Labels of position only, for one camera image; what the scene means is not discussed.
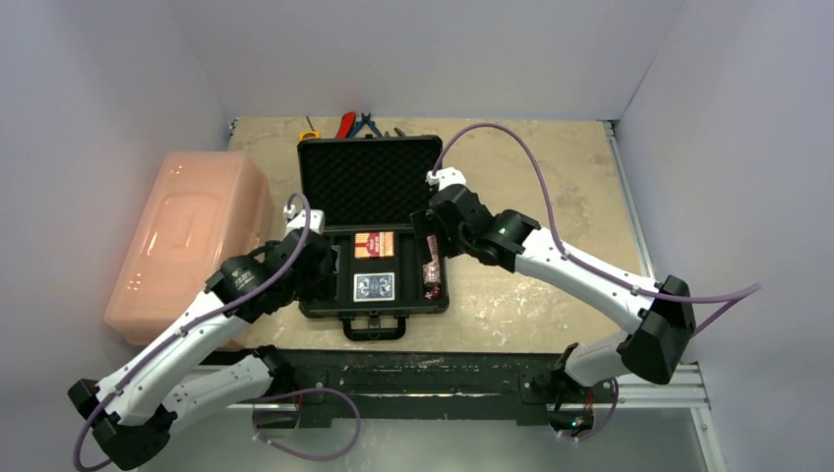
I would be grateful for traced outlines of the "blue playing card deck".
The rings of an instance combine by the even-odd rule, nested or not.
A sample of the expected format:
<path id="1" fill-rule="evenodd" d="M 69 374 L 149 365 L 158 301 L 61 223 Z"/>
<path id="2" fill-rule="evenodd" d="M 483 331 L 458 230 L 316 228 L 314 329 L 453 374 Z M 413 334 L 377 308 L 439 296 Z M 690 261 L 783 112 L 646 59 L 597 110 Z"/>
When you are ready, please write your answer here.
<path id="1" fill-rule="evenodd" d="M 393 272 L 357 273 L 353 275 L 354 302 L 388 302 L 396 299 Z"/>

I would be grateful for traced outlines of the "red Texas Hold'em card deck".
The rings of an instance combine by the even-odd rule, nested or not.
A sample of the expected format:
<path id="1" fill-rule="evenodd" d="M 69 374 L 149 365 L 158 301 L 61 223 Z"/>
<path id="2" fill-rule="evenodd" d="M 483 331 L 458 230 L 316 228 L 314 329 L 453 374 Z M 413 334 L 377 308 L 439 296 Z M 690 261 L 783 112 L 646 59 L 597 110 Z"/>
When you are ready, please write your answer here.
<path id="1" fill-rule="evenodd" d="M 395 255 L 395 234 L 393 231 L 370 231 L 354 234 L 354 258 L 389 259 Z"/>

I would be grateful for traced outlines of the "black poker carrying case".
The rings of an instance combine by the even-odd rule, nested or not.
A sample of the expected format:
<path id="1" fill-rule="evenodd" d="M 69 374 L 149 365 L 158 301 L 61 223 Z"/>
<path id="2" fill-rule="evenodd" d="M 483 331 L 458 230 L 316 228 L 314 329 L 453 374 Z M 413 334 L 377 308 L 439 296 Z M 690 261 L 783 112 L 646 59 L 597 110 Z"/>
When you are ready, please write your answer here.
<path id="1" fill-rule="evenodd" d="M 443 149 L 435 135 L 388 138 L 318 139 L 297 146 L 301 190 L 325 213 L 324 236 L 337 251 L 336 295 L 300 305 L 309 319 L 337 319 L 351 341 L 397 340 L 413 315 L 441 314 L 450 303 L 447 265 L 440 260 L 442 285 L 426 301 L 421 252 L 410 220 L 427 208 L 433 192 L 426 182 Z M 393 231 L 395 255 L 354 258 L 354 234 Z M 357 303 L 353 275 L 393 272 L 396 299 Z"/>

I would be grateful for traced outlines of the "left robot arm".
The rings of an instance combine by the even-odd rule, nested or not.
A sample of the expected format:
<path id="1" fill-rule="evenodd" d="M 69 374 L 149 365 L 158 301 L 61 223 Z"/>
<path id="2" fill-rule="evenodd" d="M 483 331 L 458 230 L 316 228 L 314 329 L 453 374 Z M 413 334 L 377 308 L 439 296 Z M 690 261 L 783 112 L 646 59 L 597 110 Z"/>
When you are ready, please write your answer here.
<path id="1" fill-rule="evenodd" d="M 332 293 L 337 254 L 324 236 L 304 229 L 226 260 L 185 312 L 136 358 L 99 380 L 74 383 L 68 396 L 106 465 L 132 470 L 158 455 L 171 436 L 238 401 L 287 398 L 294 369 L 274 347 L 185 382 L 215 349 L 254 321 L 296 301 Z"/>

